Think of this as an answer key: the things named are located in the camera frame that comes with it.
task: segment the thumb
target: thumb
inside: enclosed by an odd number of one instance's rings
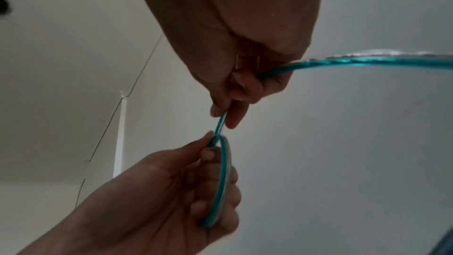
[[[167,151],[164,155],[156,159],[154,163],[170,173],[176,173],[180,169],[200,159],[201,150],[208,146],[213,135],[214,132],[209,131],[199,140],[186,144],[178,149]]]

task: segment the white ceiling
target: white ceiling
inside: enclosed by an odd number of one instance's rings
[[[0,181],[80,182],[161,30],[143,0],[9,0]]]

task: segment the hand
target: hand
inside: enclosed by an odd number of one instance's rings
[[[211,115],[235,128],[249,104],[282,91],[291,73],[257,73],[298,60],[320,0],[146,0],[173,49],[210,92]]]
[[[21,254],[192,255],[233,232],[241,201],[234,168],[218,223],[211,229],[198,224],[209,212],[220,174],[219,148],[205,148],[211,137],[209,132],[182,148],[148,155]]]

